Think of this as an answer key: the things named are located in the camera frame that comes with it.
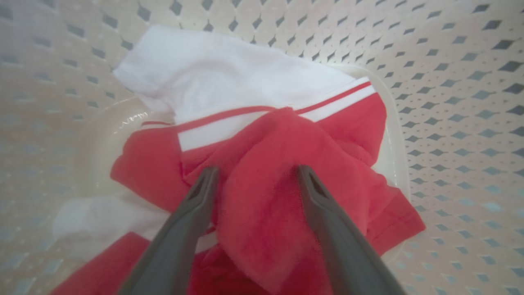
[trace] red towel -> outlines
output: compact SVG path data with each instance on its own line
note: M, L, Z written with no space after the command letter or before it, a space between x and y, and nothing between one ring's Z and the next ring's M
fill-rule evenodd
M320 245L302 211L294 173L299 164L315 170L379 255L424 229L402 192L370 168L385 127L380 97L373 93L330 111L338 99L298 111L237 109L176 127L141 130L128 139L111 177L169 211L204 167L220 169L212 216L220 245L197 256L191 294L211 293L206 286L213 286L211 294L331 293ZM327 115L319 117L324 110ZM254 122L232 138L202 145L217 135L195 137L209 130L220 133L229 128L224 122L245 115L256 115Z

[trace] perforated basket wall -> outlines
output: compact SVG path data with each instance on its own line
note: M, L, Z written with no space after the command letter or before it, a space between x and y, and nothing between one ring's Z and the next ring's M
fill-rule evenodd
M523 9L519 0L0 1L0 293L48 293L81 265L49 238L60 204L83 196L77 138L133 96L111 70L148 26L164 24L376 73L395 99L412 203L428 227L389 264L399 281L409 294L524 294Z

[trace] white stripe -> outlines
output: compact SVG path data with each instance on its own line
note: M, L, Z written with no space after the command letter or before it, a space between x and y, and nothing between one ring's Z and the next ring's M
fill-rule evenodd
M268 112L262 111L236 115L180 132L178 133L180 148L185 152L230 139L266 113Z
M276 109L293 108L294 110L300 110L300 109L304 109L310 106L314 106L317 103L323 102L327 99L330 99L336 95L339 95L340 93L353 89L366 82L369 82L369 78L362 77L357 80L352 80L351 82L345 83L341 86L336 86L326 92L323 92L320 94L315 93L314 96L312 94L307 93L307 94L301 94L299 96L280 97L278 99L272 99L272 100L249 99L249 100L246 100L245 102L235 101L234 104L231 104L230 102L218 103L215 106L206 106L203 110L200 110L198 112L194 112L194 111L188 112L188 113L177 113L176 112L175 121L177 122L177 124L184 124L184 123L195 121L195 120L205 118L205 117L208 117L214 114L229 111L232 108L268 106L268 107L274 107Z
M205 236L201 236L196 242L195 253L200 253L206 251L211 247L219 243L219 240L216 237L216 230L212 233L209 233Z
M353 89L361 84L364 84L369 81L368 77L360 78L351 83L348 83L342 87L338 87L335 90L329 91L322 95L322 100L317 100L317 103L330 99L340 93L346 92L350 89ZM375 90L373 86L368 86L357 92L351 93L350 95L340 98L336 101L333 101L325 106L319 107L307 113L301 114L302 117L309 119L313 122L320 121L331 116L334 113L337 113L351 104L356 103L371 94ZM201 148L206 145L213 143L221 142L227 139L232 138L236 133L238 133L243 128L247 127L253 123L256 119L262 117L264 114L268 113L267 111L253 112L247 114L236 115L233 117L228 117L218 121L211 122L204 126L197 128L189 129L178 134L178 139L180 142L180 148L182 152Z
M156 128L166 128L166 127L173 127L173 125L165 125L165 124L146 124L140 126L140 130L145 129L156 129Z
M306 119L309 119L313 122L318 122L322 119L325 119L334 113L337 113L352 104L359 102L366 97L370 96L371 94L375 93L375 89L373 86L368 86L366 88L363 88L357 92L351 93L350 95L340 98L338 100L335 100L329 104L326 104L325 106L319 107L318 109L314 109L312 111L309 111L307 113L303 113L300 116Z

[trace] laundry basket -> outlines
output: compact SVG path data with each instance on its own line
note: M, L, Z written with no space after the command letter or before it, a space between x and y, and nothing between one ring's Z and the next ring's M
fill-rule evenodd
M521 0L0 1L1 294L47 294L84 263L50 224L121 189L111 164L148 111L112 70L152 24L378 76L427 225L388 266L408 294L524 294Z

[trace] folded fabric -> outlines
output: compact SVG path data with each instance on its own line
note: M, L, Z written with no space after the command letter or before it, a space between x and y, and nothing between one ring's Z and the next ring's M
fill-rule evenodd
M114 180L172 212L203 168L220 169L212 215L219 244L205 252L213 259L197 260L191 294L212 292L192 286L213 286L213 294L331 293L302 211L299 164L315 170L379 255L424 229L402 192L370 168L386 110L367 78L157 26L114 73L176 124L147 122L132 134Z
M305 223L296 165L307 164L316 171L379 254L424 229L400 190L387 186L366 163L372 163L376 154L362 146L379 145L380 133L375 130L383 130L384 118L377 94L316 124L291 109L281 109L264 115L230 140L181 154L156 145L146 135L153 129L139 131L127 141L112 178L145 192L158 190L160 184L154 175L141 172L150 171L150 163L180 161L189 183L204 167L219 167L223 184L214 222L221 246L239 269L272 294L325 294L329 281L319 245ZM345 126L354 131L346 137L340 132L347 130ZM178 129L154 131L158 138L176 138ZM132 159L143 159L146 154L148 160L135 166ZM170 172L159 173L166 176ZM166 192L159 195L176 191L177 184L164 188ZM172 198L173 203L179 202L174 195Z
M51 295L115 295L146 250L149 241L128 233L78 269ZM268 295L245 276L216 245L195 255L188 294Z
M378 96L371 97L343 110L346 114L343 117L364 123L363 113L373 115L372 110L380 113L380 105ZM201 163L194 164L197 168L187 174L186 179L194 178L192 174L197 175L198 170L207 165L221 169L222 189L214 215L220 245L196 255L188 294L331 292L320 247L307 228L302 213L293 172L297 164L308 164L315 169L379 254L424 229L418 214L400 191L388 187L381 175L375 174L367 164L357 159L358 152L364 152L363 149L351 148L349 142L346 142L346 149L342 149L326 133L326 130L336 130L335 125L336 121L315 124L290 109L282 109L258 119L229 141L196 151L209 155L203 161L202 158L193 158ZM119 181L125 180L123 183L131 188L158 191L161 181L156 181L156 177L146 172L150 171L148 167L152 167L149 165L156 162L151 160L156 158L158 161L182 163L177 158L185 153L160 149L155 145L152 134L159 140L176 139L176 132L177 128L173 126L135 132L115 163L112 176ZM144 158L148 149L149 157ZM138 162L136 159L144 161L129 170ZM159 195L176 191L176 185L172 183L165 187L166 192ZM186 186L186 183L180 182L179 185ZM174 203L183 198L180 195L171 197ZM133 240L127 240L125 244L117 242L107 253L125 252L127 247L135 248L135 243ZM132 252L125 261L136 261L139 256L140 253ZM97 290L101 289L100 285L119 286L124 277L108 276L96 282L90 278L97 270L106 268L103 260L98 259L98 263L93 260L79 271L83 276L76 273L63 285L83 286L84 290L92 291L86 294L114 294ZM125 263L113 269L129 273L133 265ZM53 295L68 294L64 290L67 289L60 286Z

